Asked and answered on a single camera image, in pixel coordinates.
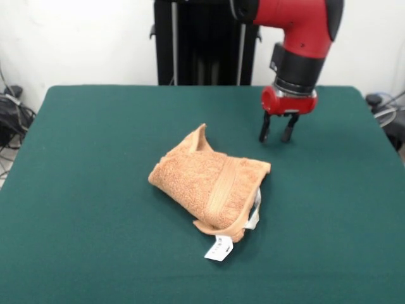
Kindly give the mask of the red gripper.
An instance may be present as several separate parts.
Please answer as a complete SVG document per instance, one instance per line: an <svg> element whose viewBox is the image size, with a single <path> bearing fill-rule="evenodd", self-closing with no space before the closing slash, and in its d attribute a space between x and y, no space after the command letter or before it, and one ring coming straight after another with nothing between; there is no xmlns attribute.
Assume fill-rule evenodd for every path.
<svg viewBox="0 0 405 304"><path fill-rule="evenodd" d="M270 131L271 115L291 114L291 118L283 132L282 141L289 142L299 115L311 113L318 102L316 91L309 96L298 96L283 92L276 87L265 87L261 94L261 105L264 109L263 124L259 134L259 142L264 143Z"/></svg>

